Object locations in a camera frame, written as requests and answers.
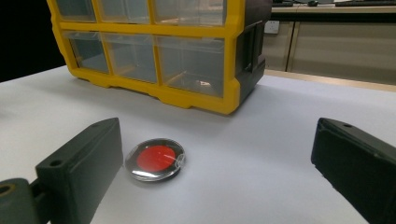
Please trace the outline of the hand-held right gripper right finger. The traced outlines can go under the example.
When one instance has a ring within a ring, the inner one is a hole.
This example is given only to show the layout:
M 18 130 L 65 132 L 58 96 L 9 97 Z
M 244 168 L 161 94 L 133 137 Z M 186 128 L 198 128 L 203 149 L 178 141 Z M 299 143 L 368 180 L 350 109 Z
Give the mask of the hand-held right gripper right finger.
M 370 224 L 396 224 L 396 147 L 321 118 L 311 162 Z

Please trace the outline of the clear plastic drawer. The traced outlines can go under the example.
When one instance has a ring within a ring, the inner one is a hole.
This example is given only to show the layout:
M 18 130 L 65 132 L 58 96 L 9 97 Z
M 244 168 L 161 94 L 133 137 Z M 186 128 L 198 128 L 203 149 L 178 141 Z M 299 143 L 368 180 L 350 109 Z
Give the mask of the clear plastic drawer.
M 155 21 L 188 26 L 223 26 L 227 0 L 153 0 Z
M 163 84 L 223 97 L 224 40 L 157 36 Z

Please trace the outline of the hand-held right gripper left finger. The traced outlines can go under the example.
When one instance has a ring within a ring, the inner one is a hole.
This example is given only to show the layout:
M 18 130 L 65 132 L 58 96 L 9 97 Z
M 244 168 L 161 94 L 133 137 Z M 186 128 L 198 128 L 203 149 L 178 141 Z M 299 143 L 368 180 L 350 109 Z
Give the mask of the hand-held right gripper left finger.
M 51 224 L 90 224 L 122 165 L 120 121 L 98 121 L 36 166 L 51 195 Z

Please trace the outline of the white wall socket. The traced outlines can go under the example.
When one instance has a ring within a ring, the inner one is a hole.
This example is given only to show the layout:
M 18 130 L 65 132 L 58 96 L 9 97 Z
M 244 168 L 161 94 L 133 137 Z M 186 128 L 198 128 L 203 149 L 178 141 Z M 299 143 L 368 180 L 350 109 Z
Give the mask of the white wall socket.
M 266 34 L 276 35 L 279 31 L 280 21 L 268 21 L 265 23 L 264 32 Z

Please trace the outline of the black keyboard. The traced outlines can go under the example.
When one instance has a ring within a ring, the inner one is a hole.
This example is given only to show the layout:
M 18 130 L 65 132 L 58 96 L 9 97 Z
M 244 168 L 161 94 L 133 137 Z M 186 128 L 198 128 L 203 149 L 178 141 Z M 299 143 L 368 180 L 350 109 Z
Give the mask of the black keyboard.
M 334 4 L 336 7 L 388 7 L 396 6 L 396 0 L 346 0 Z

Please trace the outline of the set of clear organizer drawers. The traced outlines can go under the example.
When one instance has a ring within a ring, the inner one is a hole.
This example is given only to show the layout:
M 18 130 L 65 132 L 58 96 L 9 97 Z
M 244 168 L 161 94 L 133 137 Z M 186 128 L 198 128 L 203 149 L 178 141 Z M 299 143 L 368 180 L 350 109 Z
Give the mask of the set of clear organizer drawers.
M 55 0 L 65 21 L 149 23 L 147 0 Z M 150 35 L 122 35 L 94 31 L 64 32 L 78 67 L 107 75 L 157 81 Z

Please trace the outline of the red round badge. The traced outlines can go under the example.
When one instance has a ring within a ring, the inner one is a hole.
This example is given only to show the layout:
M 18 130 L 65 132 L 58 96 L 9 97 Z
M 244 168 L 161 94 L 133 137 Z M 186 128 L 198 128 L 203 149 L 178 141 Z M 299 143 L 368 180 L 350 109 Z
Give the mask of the red round badge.
M 180 143 L 167 138 L 155 138 L 134 147 L 126 156 L 124 167 L 138 181 L 157 182 L 177 175 L 185 160 L 185 150 Z

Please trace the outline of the beige office desk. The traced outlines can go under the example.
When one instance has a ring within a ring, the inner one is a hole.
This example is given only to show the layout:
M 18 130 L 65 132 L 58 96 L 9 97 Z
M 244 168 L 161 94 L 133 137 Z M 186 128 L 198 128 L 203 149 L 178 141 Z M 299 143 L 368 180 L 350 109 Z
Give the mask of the beige office desk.
M 264 34 L 267 68 L 396 86 L 396 6 L 275 7 Z

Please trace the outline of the yellow and black organizer cabinet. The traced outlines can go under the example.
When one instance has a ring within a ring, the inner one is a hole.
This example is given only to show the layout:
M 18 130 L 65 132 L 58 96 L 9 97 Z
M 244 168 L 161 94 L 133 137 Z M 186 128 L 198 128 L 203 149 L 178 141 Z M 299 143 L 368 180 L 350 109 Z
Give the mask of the yellow and black organizer cabinet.
M 139 91 L 161 102 L 183 108 L 197 107 L 230 114 L 248 97 L 262 78 L 265 58 L 262 53 L 264 25 L 271 17 L 273 0 L 227 0 L 227 17 L 223 26 L 188 26 L 155 21 L 153 0 L 148 3 L 148 24 L 65 21 L 55 0 L 47 0 L 52 31 L 70 73 L 105 88 L 116 87 Z M 105 74 L 78 67 L 66 31 L 150 35 L 157 81 L 154 83 Z M 163 84 L 157 36 L 221 38 L 224 40 L 223 97 L 184 91 Z

